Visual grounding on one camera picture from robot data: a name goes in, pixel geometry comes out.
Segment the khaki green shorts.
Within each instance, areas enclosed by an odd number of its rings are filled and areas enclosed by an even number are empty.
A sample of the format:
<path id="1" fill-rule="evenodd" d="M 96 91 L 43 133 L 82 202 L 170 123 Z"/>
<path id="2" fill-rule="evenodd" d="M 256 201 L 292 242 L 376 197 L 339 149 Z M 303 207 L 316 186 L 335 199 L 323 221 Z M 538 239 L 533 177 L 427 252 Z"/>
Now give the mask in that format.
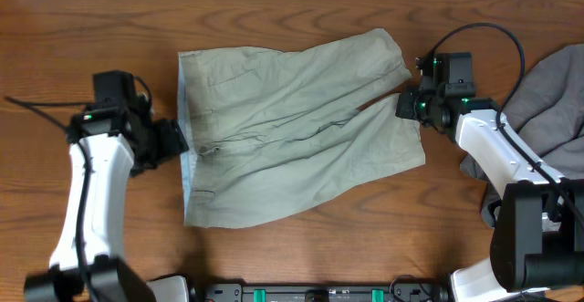
<path id="1" fill-rule="evenodd" d="M 178 60 L 188 226 L 266 224 L 425 162 L 418 123 L 395 114 L 411 74 L 381 28 L 299 52 L 227 47 Z"/>

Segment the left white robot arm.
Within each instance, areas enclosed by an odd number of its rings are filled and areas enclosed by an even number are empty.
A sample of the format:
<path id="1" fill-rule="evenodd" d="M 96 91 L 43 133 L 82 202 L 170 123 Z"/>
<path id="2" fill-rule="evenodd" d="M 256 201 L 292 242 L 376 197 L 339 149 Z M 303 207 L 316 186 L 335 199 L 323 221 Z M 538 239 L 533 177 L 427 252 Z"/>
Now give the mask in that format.
<path id="1" fill-rule="evenodd" d="M 72 179 L 65 223 L 49 269 L 30 275 L 27 301 L 182 301 L 187 280 L 169 275 L 142 280 L 124 256 L 128 180 L 188 149 L 176 120 L 153 120 L 149 110 L 86 110 L 66 128 Z"/>

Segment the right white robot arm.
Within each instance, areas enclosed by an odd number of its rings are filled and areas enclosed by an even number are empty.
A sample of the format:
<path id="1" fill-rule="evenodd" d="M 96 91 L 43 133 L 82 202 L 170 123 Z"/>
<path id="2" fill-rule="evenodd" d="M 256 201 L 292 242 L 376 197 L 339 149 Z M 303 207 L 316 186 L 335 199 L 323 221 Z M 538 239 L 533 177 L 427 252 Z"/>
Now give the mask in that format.
<path id="1" fill-rule="evenodd" d="M 396 115 L 447 135 L 479 164 L 501 199 L 490 256 L 450 276 L 454 301 L 539 297 L 583 283 L 583 182 L 541 161 L 491 99 L 407 89 Z"/>

